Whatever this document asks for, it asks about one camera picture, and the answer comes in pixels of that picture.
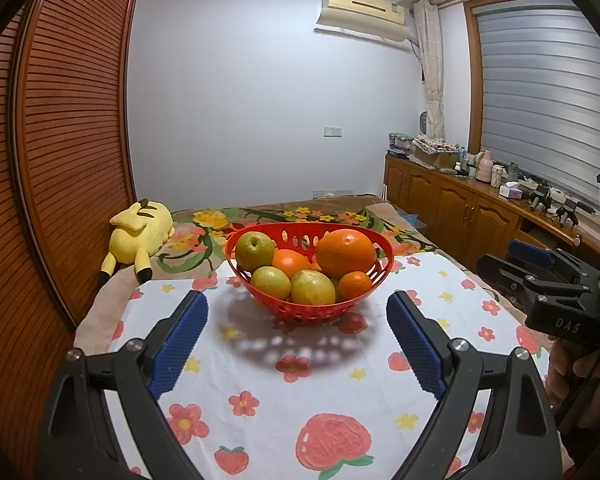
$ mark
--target window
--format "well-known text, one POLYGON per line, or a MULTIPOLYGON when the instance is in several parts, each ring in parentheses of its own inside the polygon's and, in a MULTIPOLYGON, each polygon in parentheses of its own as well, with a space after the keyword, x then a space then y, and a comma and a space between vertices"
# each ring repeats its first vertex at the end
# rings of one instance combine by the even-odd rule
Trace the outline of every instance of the window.
POLYGON ((481 69, 482 83, 472 88, 470 146, 599 205, 600 38, 594 29, 571 0, 483 0, 467 9, 472 56, 479 56, 472 59, 472 78, 481 69))

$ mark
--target sliding closet door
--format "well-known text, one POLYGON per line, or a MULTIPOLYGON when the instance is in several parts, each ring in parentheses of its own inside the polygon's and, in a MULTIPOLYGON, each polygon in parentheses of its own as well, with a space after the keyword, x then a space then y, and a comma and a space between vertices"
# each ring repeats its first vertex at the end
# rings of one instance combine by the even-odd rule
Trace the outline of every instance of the sliding closet door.
POLYGON ((64 307, 80 322, 107 254, 108 219, 135 201, 126 53, 135 0, 35 0, 14 94, 22 200, 64 307))
POLYGON ((62 314, 21 223, 9 140, 9 81, 20 12, 0 37, 0 447, 26 478, 49 387, 74 327, 62 314))

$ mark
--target red fruit basket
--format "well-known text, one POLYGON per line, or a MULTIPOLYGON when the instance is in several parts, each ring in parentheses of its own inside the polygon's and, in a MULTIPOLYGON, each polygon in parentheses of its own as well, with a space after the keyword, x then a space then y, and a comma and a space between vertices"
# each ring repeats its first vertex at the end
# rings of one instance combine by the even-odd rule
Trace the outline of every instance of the red fruit basket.
POLYGON ((391 243, 381 234, 363 227, 327 224, 322 222, 274 222, 246 227, 240 231, 236 231, 229 237, 224 246, 224 256, 234 270, 235 275, 242 280, 244 286, 254 298, 260 300, 269 307, 276 316, 285 322, 306 326, 317 325, 336 319, 347 310, 352 309, 359 301, 364 300, 369 294, 376 290, 380 283, 384 282, 384 279, 389 275, 394 264, 394 250, 391 243), (277 298, 253 288, 250 283, 250 273, 236 267, 234 254, 235 244, 238 241, 238 238, 247 232, 259 231, 264 233, 275 241, 279 249, 292 249, 304 254, 304 256, 311 261, 318 245, 318 241, 325 234, 339 229, 353 229, 354 231, 364 233, 371 240, 371 243, 376 249, 381 249, 384 251, 384 254, 386 254, 386 264, 384 267, 382 267, 379 260, 376 260, 375 265, 368 272, 368 275, 373 282, 371 290, 354 300, 321 306, 300 305, 278 300, 277 298))

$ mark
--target silver bolt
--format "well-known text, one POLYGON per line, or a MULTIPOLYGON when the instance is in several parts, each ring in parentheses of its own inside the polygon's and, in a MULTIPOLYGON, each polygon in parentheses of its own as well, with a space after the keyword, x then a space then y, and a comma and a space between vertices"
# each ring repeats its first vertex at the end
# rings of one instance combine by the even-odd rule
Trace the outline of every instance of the silver bolt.
POLYGON ((451 346, 456 352, 466 352, 469 349, 469 343, 464 339, 454 339, 451 342, 451 346))
POLYGON ((522 359, 523 361, 529 359, 529 350, 527 350, 526 348, 522 348, 521 346, 519 346, 513 352, 518 359, 522 359))
POLYGON ((144 341, 142 339, 130 339, 126 342, 125 347, 130 352, 139 352, 142 350, 142 346, 144 346, 144 341))
POLYGON ((82 357, 82 350, 79 348, 71 348, 71 350, 66 353, 67 361, 77 361, 80 357, 82 357))

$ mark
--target human hand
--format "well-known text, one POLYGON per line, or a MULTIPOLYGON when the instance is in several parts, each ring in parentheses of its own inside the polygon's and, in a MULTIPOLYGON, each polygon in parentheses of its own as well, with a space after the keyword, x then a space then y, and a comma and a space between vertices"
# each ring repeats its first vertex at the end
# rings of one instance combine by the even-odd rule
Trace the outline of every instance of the human hand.
MULTIPOLYGON (((573 373, 578 377, 587 377, 599 356, 600 350, 578 359, 573 363, 573 373)), ((554 407, 559 408, 569 395, 569 384, 564 377, 569 365, 569 355, 564 349, 562 340, 558 339, 552 345, 549 353, 549 373, 544 384, 549 401, 554 407)), ((600 378, 600 362, 592 377, 600 378)), ((600 384, 591 397, 590 403, 576 421, 576 426, 578 428, 600 428, 600 384)))

